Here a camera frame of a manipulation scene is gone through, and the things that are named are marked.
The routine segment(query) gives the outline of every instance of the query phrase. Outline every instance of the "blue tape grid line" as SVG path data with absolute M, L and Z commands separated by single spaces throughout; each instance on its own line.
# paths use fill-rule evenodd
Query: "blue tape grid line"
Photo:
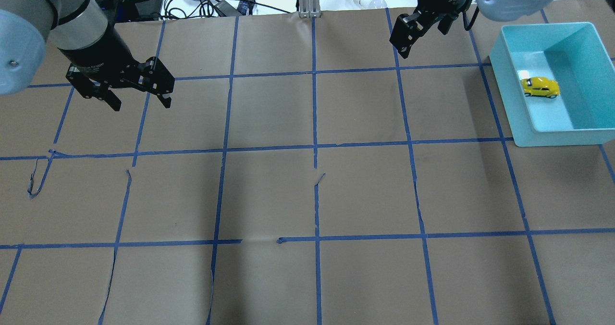
M 123 196 L 122 211 L 120 212 L 119 221 L 117 223 L 116 239 L 115 239 L 114 247 L 113 247 L 113 262 L 111 264 L 111 276 L 110 276 L 109 284 L 107 287 L 107 297 L 105 299 L 105 304 L 103 305 L 103 310 L 100 312 L 100 317 L 98 317 L 98 325 L 102 325 L 103 320 L 105 319 L 105 311 L 107 309 L 107 303 L 109 302 L 109 295 L 111 294 L 111 284 L 113 282 L 115 264 L 117 261 L 117 244 L 119 244 L 119 239 L 122 235 L 123 218 L 126 214 L 126 207 L 128 205 L 128 198 L 130 196 L 130 185 L 132 184 L 132 176 L 130 175 L 129 170 L 126 170 L 126 175 L 128 176 L 128 181 L 126 183 L 126 192 Z
M 162 21 L 162 25 L 160 27 L 160 37 L 158 38 L 158 46 L 156 47 L 156 57 L 160 56 L 160 48 L 162 47 L 162 38 L 164 37 L 164 28 L 167 25 L 166 21 Z M 135 143 L 135 152 L 132 157 L 132 167 L 136 166 L 136 159 L 139 154 L 139 145 L 141 144 L 141 135 L 143 135 L 143 126 L 145 125 L 145 117 L 147 116 L 149 99 L 151 98 L 151 94 L 149 92 L 145 96 L 145 104 L 143 104 L 143 114 L 141 114 L 141 123 L 139 123 L 139 132 L 136 135 L 136 143 Z
M 233 102 L 233 78 L 235 73 L 235 53 L 237 52 L 237 30 L 239 28 L 239 16 L 235 17 L 235 30 L 233 32 L 233 51 L 231 53 L 231 70 L 229 76 L 229 94 L 226 101 L 226 122 L 224 123 L 224 143 L 222 145 L 222 165 L 220 167 L 220 180 L 218 182 L 218 203 L 216 205 L 216 223 L 213 230 L 213 249 L 211 250 L 211 299 L 209 300 L 209 313 L 207 322 L 211 323 L 211 305 L 213 305 L 214 284 L 216 281 L 216 262 L 218 257 L 218 238 L 220 237 L 220 217 L 222 212 L 222 196 L 224 190 L 224 173 L 226 171 L 226 155 L 228 152 L 229 124 L 231 123 L 231 103 Z
M 582 235 L 582 234 L 612 234 L 615 228 L 586 228 L 586 229 L 545 229 L 531 230 L 532 236 L 548 235 Z M 381 240 L 381 239 L 435 239 L 435 238 L 479 238 L 479 237 L 518 237 L 526 235 L 521 231 L 478 231 L 465 233 L 426 233 L 422 234 L 384 234 L 384 235 L 333 235 L 319 237 L 323 240 Z M 280 237 L 278 244 L 286 242 L 312 242 L 316 237 Z M 92 243 L 49 243 L 49 244 L 13 244 L 0 245 L 0 250 L 17 249 L 60 249 L 60 248 L 114 248 L 121 247 L 168 247 L 168 246 L 210 246 L 217 244 L 240 244 L 241 239 L 205 239 L 205 240 L 163 240 L 149 242 L 92 242 Z
M 159 240 L 147 242 L 92 242 L 92 243 L 49 243 L 0 245 L 6 249 L 59 249 L 59 248 L 114 248 L 114 247 L 169 247 L 169 246 L 209 246 L 213 244 L 240 244 L 240 239 L 202 239 L 202 240 Z
M 68 93 L 68 99 L 66 99 L 66 105 L 64 105 L 64 111 L 62 112 L 62 118 L 60 119 L 58 130 L 55 132 L 55 137 L 53 138 L 54 145 L 58 143 L 58 139 L 60 138 L 60 132 L 62 131 L 62 126 L 64 126 L 64 119 L 66 119 L 66 113 L 68 112 L 68 106 L 71 104 L 74 91 L 75 88 L 71 87 L 71 91 Z
M 386 8 L 385 12 L 386 12 L 386 17 L 387 17 L 387 23 L 389 25 L 389 33 L 392 33 L 393 25 L 391 23 L 391 14 L 389 12 L 389 8 Z M 404 96 L 404 84 L 402 82 L 402 73 L 401 73 L 400 66 L 399 66 L 399 57 L 397 55 L 397 51 L 395 48 L 393 48 L 393 55 L 395 57 L 395 71 L 397 72 L 397 85 L 399 87 L 399 99 L 402 104 L 402 115 L 404 117 L 404 128 L 406 129 L 406 138 L 407 138 L 406 143 L 408 145 L 410 168 L 412 170 L 412 185 L 413 185 L 413 189 L 415 192 L 415 201 L 417 202 L 417 216 L 419 219 L 419 228 L 421 229 L 421 241 L 422 241 L 423 257 L 425 260 L 425 272 L 426 272 L 428 289 L 429 289 L 429 301 L 431 304 L 431 313 L 433 317 L 433 323 L 434 325 L 438 325 L 439 323 L 438 311 L 437 311 L 437 307 L 435 303 L 435 293 L 433 291 L 433 278 L 431 274 L 431 262 L 429 260 L 429 248 L 427 245 L 425 224 L 421 216 L 421 203 L 419 201 L 419 194 L 418 194 L 418 189 L 417 189 L 417 168 L 415 165 L 414 148 L 412 144 L 412 136 L 410 134 L 410 128 L 408 125 L 408 111 L 406 110 L 406 98 Z
M 478 63 L 461 63 L 461 64 L 434 64 L 434 65 L 419 65 L 419 66 L 400 66 L 401 70 L 413 70 L 413 69 L 442 69 L 450 67 L 478 67 Z M 366 67 L 355 69 L 324 69 L 311 71 L 286 71 L 279 73 L 252 73 L 252 74 L 236 74 L 233 77 L 270 77 L 270 76 L 290 76 L 290 75 L 313 75 L 313 74 L 338 74 L 338 73 L 366 73 L 374 71 L 393 71 L 395 67 Z M 176 81 L 189 81 L 189 80 L 211 80 L 211 79 L 228 79 L 229 75 L 204 75 L 204 76 L 183 76 L 176 77 Z M 28 88 L 41 88 L 41 87 L 70 87 L 71 84 L 48 84 L 48 85 L 31 85 Z
M 615 228 L 591 228 L 591 229 L 547 229 L 532 230 L 532 235 L 579 235 L 579 234 L 602 234 L 615 233 Z M 385 234 L 385 235 L 336 235 L 320 237 L 323 240 L 382 240 L 382 239 L 439 239 L 439 238 L 483 238 L 483 237 L 522 237 L 527 235 L 521 231 L 479 231 L 467 233 L 425 233 L 425 234 Z M 286 242 L 312 242 L 315 237 L 280 237 L 278 244 Z
M 472 40 L 472 47 L 474 47 L 474 53 L 476 54 L 476 59 L 478 62 L 480 62 L 480 53 L 479 53 L 479 49 L 476 44 L 476 40 L 474 38 L 474 32 L 470 30 L 469 34 L 470 34 L 470 40 Z M 496 126 L 498 127 L 498 134 L 500 138 L 502 139 L 502 148 L 504 150 L 506 164 L 508 165 L 508 169 L 510 172 L 510 179 L 512 180 L 512 185 L 515 189 L 515 194 L 517 196 L 517 204 L 519 206 L 519 212 L 521 213 L 521 219 L 523 220 L 523 226 L 525 227 L 525 232 L 528 238 L 529 251 L 531 252 L 532 260 L 534 261 L 534 268 L 536 269 L 536 275 L 538 277 L 538 283 L 541 288 L 542 298 L 544 299 L 544 304 L 547 310 L 547 315 L 549 316 L 549 323 L 551 323 L 552 325 L 555 325 L 555 316 L 551 308 L 551 301 L 549 301 L 549 294 L 547 293 L 547 287 L 545 286 L 544 278 L 542 277 L 542 270 L 540 267 L 540 262 L 538 260 L 538 255 L 536 253 L 536 247 L 534 246 L 534 239 L 532 238 L 532 233 L 529 228 L 529 222 L 525 214 L 525 208 L 523 206 L 523 200 L 521 198 L 521 192 L 519 190 L 519 185 L 517 183 L 517 178 L 515 176 L 515 171 L 512 165 L 512 160 L 510 159 L 510 154 L 508 151 L 508 147 L 506 145 L 506 141 L 504 141 L 504 133 L 502 132 L 502 126 L 499 122 L 498 111 L 496 110 L 495 104 L 493 102 L 492 93 L 490 91 L 489 83 L 487 81 L 487 77 L 485 74 L 485 69 L 482 66 L 482 64 L 479 66 L 479 69 L 483 77 L 483 84 L 485 85 L 485 90 L 487 91 L 487 96 L 489 98 L 489 104 L 492 107 L 493 118 L 495 119 Z
M 13 276 L 15 276 L 15 269 L 17 268 L 17 263 L 19 262 L 19 257 L 22 255 L 22 249 L 17 249 L 17 253 L 15 253 L 15 259 L 13 259 L 13 266 L 11 266 L 11 273 L 9 273 L 9 278 L 6 281 L 6 285 L 4 286 L 4 292 L 2 293 L 2 299 L 0 299 L 0 314 L 2 314 L 2 309 L 4 308 L 4 303 L 6 302 L 6 297 L 9 294 L 9 289 L 11 288 L 11 282 L 13 281 Z
M 33 199 L 35 197 L 37 197 L 37 195 L 42 191 L 42 188 L 45 185 L 45 181 L 47 180 L 47 176 L 49 174 L 49 169 L 51 169 L 51 164 L 53 163 L 53 158 L 55 158 L 55 156 L 57 155 L 57 152 L 55 150 L 49 150 L 50 156 L 46 157 L 43 156 L 42 158 L 37 158 L 37 162 L 35 163 L 35 165 L 38 164 L 39 159 L 47 159 L 47 167 L 45 168 L 45 172 L 42 175 L 42 178 L 40 179 L 40 185 L 38 186 L 37 191 L 33 192 L 33 178 L 35 177 L 35 173 L 37 172 L 37 168 L 35 167 L 35 169 L 33 170 L 30 178 L 31 178 L 31 187 L 28 187 L 28 197 Z
M 472 142 L 499 142 L 501 138 L 461 138 L 461 139 L 427 139 L 413 140 L 412 145 L 442 144 L 442 143 L 472 143 Z M 504 141 L 513 141 L 513 138 L 504 138 Z M 345 147 L 369 147 L 369 146 L 400 146 L 407 145 L 407 141 L 378 141 L 378 142 L 352 142 L 352 143 L 323 143 L 318 144 L 317 148 L 345 148 Z M 254 150 L 312 150 L 314 145 L 288 145 L 288 146 L 260 146 L 260 147 L 238 147 L 227 148 L 227 152 L 250 152 Z M 161 154 L 195 154 L 195 153 L 220 153 L 223 148 L 211 148 L 209 150 L 145 150 L 139 151 L 138 156 L 156 156 Z M 78 158 L 125 158 L 134 157 L 134 152 L 130 153 L 110 153 L 110 154 L 65 154 L 55 151 L 54 159 L 78 159 Z M 48 156 L 15 156 L 0 157 L 0 161 L 18 161 L 47 159 Z
M 609 174 L 611 174 L 611 180 L 615 183 L 615 172 L 613 172 L 613 165 L 609 160 L 609 157 L 606 155 L 606 150 L 604 150 L 604 145 L 600 145 L 600 152 L 602 153 L 602 158 L 604 158 L 604 163 L 606 163 L 606 168 L 609 170 Z
M 547 18 L 547 14 L 544 13 L 544 9 L 540 9 L 540 14 L 542 15 L 542 20 L 545 23 L 549 23 L 549 19 Z
M 312 122 L 314 134 L 314 169 L 318 169 L 318 121 L 316 94 L 316 18 L 312 17 Z M 322 292 L 320 283 L 320 213 L 319 185 L 323 174 L 314 185 L 314 267 L 316 269 L 316 324 L 322 325 Z

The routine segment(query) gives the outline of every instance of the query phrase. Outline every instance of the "light blue tray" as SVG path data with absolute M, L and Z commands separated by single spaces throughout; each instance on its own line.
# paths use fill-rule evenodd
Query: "light blue tray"
M 517 146 L 615 139 L 615 68 L 593 24 L 505 25 L 490 58 Z M 562 94 L 525 97 L 520 80 L 534 76 Z

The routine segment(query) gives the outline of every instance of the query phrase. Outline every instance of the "grid square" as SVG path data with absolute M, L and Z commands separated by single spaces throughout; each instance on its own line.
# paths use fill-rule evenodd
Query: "grid square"
M 413 140 L 498 137 L 479 67 L 402 71 Z
M 104 324 L 206 323 L 210 263 L 209 245 L 118 249 Z
M 384 10 L 324 12 L 315 23 L 317 69 L 395 66 Z
M 429 239 L 442 325 L 547 324 L 527 238 Z
M 0 156 L 45 156 L 62 119 L 70 87 L 27 88 L 0 97 Z
M 432 324 L 421 240 L 323 241 L 320 256 L 324 324 Z
M 415 145 L 414 152 L 427 232 L 525 229 L 501 143 Z
M 322 148 L 320 234 L 419 233 L 408 146 Z
M 68 84 L 66 72 L 71 62 L 62 55 L 52 42 L 47 42 L 45 59 L 35 73 L 31 85 Z M 52 100 L 44 100 L 43 103 L 52 103 Z
M 395 25 L 399 14 L 412 14 L 413 10 L 414 8 L 391 9 L 391 25 Z M 470 34 L 463 29 L 461 19 L 453 23 L 446 36 L 442 35 L 437 27 L 438 25 L 433 25 L 429 32 L 415 43 L 407 59 L 398 56 L 400 66 L 476 64 L 472 40 Z
M 28 181 L 36 161 L 0 161 L 0 244 L 20 244 L 37 200 L 28 198 Z M 38 162 L 33 188 L 38 189 L 47 159 Z
M 606 51 L 615 56 L 615 17 L 613 10 L 604 0 L 556 0 L 544 8 L 550 23 L 591 22 L 606 47 Z
M 476 47 L 479 49 L 481 62 L 489 62 L 489 54 L 491 53 L 496 40 L 498 40 L 498 36 L 503 26 L 533 25 L 540 23 L 544 23 L 540 12 L 536 12 L 530 16 L 521 16 L 518 20 L 507 22 L 492 21 L 486 18 L 483 14 L 479 14 L 474 27 L 472 27 L 472 34 L 474 34 Z
M 538 235 L 536 253 L 558 324 L 615 319 L 615 235 Z
M 111 154 L 135 151 L 145 93 L 114 89 L 122 101 L 116 112 L 107 103 L 73 93 L 56 149 L 66 154 Z M 149 105 L 160 105 L 154 97 Z
M 228 79 L 189 80 L 175 83 L 171 108 L 150 98 L 139 150 L 222 148 L 228 93 Z
M 235 74 L 311 70 L 311 19 L 298 14 L 239 18 Z
M 311 75 L 235 79 L 229 148 L 312 145 Z
M 615 184 L 598 146 L 507 145 L 532 229 L 615 226 Z
M 221 153 L 140 156 L 123 242 L 213 239 Z
M 395 71 L 317 76 L 318 142 L 406 141 Z
M 256 150 L 226 156 L 220 239 L 314 235 L 312 150 Z
M 112 261 L 113 248 L 23 250 L 0 324 L 96 324 Z
M 25 242 L 113 242 L 130 162 L 130 158 L 55 159 L 33 200 Z
M 175 77 L 228 75 L 234 31 L 234 18 L 168 21 L 160 59 Z M 204 38 L 215 42 L 202 42 Z
M 218 246 L 212 324 L 316 323 L 314 243 Z
M 510 138 L 512 137 L 512 130 L 510 130 L 508 115 L 506 114 L 506 108 L 504 107 L 504 102 L 502 101 L 502 95 L 499 91 L 498 81 L 493 73 L 493 68 L 490 66 L 485 66 L 483 69 L 485 69 L 485 76 L 487 77 L 489 91 L 492 93 L 493 104 L 496 106 L 500 128 L 502 129 L 504 137 Z
M 145 62 L 149 57 L 156 56 L 162 22 L 145 21 L 115 24 L 117 34 L 130 49 L 132 57 L 139 63 Z

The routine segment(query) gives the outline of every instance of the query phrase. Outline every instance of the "yellow toy car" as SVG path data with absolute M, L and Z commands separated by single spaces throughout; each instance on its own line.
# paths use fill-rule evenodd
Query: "yellow toy car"
M 560 86 L 555 80 L 549 80 L 546 77 L 531 77 L 521 80 L 521 87 L 525 97 L 547 97 L 554 99 L 560 95 Z

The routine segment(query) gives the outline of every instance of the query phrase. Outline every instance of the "blue plastic bin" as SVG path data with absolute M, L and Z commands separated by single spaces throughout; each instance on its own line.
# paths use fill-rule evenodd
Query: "blue plastic bin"
M 505 25 L 490 58 L 517 146 L 615 139 L 615 67 L 593 24 Z M 520 80 L 534 76 L 562 94 L 525 97 Z

